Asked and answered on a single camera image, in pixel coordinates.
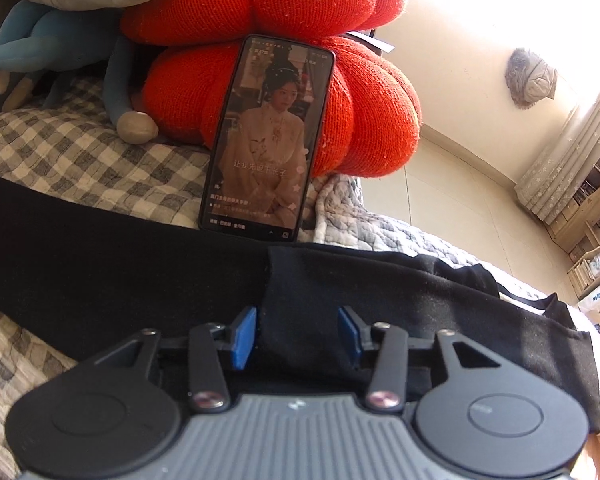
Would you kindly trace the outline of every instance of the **metal screw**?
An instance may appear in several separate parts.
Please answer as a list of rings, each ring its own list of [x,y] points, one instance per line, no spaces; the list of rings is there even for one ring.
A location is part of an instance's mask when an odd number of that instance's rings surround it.
[[[212,410],[224,406],[224,397],[217,392],[198,392],[193,396],[193,402],[203,410]]]
[[[385,410],[387,408],[395,408],[400,404],[400,396],[393,392],[386,392],[380,390],[378,392],[371,392],[366,396],[366,402],[374,408]]]

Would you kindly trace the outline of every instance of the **red knitted pumpkin pillow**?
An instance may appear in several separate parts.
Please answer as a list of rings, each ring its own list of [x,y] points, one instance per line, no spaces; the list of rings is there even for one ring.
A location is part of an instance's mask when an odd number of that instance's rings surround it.
[[[128,8],[122,30],[171,46],[142,90],[146,111],[174,139],[211,147],[239,51],[252,32],[333,50],[336,65],[314,175],[382,176],[414,152],[421,120],[413,87],[359,43],[332,36],[390,22],[404,0],[152,0]]]
[[[347,38],[311,41],[336,55],[314,175],[337,170],[382,176],[403,166],[418,142],[420,104],[393,65]],[[142,90],[146,111],[170,137],[213,144],[240,43],[170,48]]]
[[[252,32],[310,40],[365,30],[399,16],[405,0],[151,0],[129,7],[124,34],[164,46],[220,43]]]

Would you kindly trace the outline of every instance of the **black fabric strap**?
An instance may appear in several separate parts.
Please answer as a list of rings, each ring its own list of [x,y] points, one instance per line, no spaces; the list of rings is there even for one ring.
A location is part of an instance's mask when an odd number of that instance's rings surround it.
[[[519,303],[532,306],[538,310],[543,310],[543,316],[557,321],[561,325],[576,330],[576,325],[571,319],[571,314],[567,308],[567,304],[558,299],[558,295],[555,292],[549,294],[546,298],[540,300],[528,300],[527,298],[520,298],[512,292],[509,292],[504,285],[498,283],[498,292],[510,297],[512,300],[516,300]]]
[[[141,328],[185,335],[254,305],[260,335],[248,373],[261,384],[286,374],[316,390],[355,391],[366,377],[336,338],[343,304],[413,336],[458,330],[569,392],[600,430],[589,333],[501,301],[481,266],[264,244],[75,205],[0,178],[0,311],[78,360]]]

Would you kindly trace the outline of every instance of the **bed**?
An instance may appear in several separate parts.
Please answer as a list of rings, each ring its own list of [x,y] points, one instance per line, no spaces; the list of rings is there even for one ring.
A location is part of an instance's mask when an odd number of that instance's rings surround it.
[[[208,153],[167,142],[125,144],[110,127],[100,91],[97,79],[82,78],[57,110],[40,110],[33,102],[0,114],[0,177],[69,202],[195,228]],[[513,294],[530,300],[545,296],[440,238],[367,211],[360,181],[348,176],[335,174],[311,182],[299,240],[430,254],[453,267],[481,263]],[[523,303],[518,306],[532,310]],[[571,308],[571,314],[579,330],[592,333],[600,376],[600,336],[577,309]],[[17,475],[4,441],[3,423],[10,406],[73,365],[0,313],[0,480]]]

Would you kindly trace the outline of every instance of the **smartphone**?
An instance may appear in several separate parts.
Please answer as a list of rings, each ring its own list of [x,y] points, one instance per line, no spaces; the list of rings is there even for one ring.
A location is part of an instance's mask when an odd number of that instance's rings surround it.
[[[209,161],[201,229],[296,239],[334,62],[322,48],[245,39]]]

